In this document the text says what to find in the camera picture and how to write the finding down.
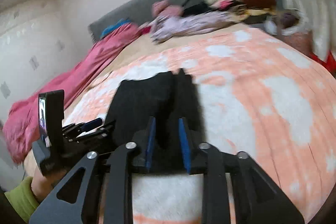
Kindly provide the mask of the green sleeve forearm left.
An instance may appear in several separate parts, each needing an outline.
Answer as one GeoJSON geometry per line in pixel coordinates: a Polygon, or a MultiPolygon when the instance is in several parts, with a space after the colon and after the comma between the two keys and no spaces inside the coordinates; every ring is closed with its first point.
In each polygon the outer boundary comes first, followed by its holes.
{"type": "Polygon", "coordinates": [[[28,176],[16,188],[5,192],[6,199],[24,223],[29,223],[31,215],[39,206],[31,189],[32,182],[33,177],[28,176]]]}

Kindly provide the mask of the left hand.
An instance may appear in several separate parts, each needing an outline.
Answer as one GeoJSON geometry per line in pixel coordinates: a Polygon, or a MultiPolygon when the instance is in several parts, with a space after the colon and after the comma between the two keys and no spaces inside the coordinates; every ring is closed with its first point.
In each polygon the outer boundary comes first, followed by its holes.
{"type": "Polygon", "coordinates": [[[67,171],[59,170],[43,176],[36,167],[31,182],[31,191],[38,203],[41,203],[53,190],[54,186],[66,175],[67,171]]]}

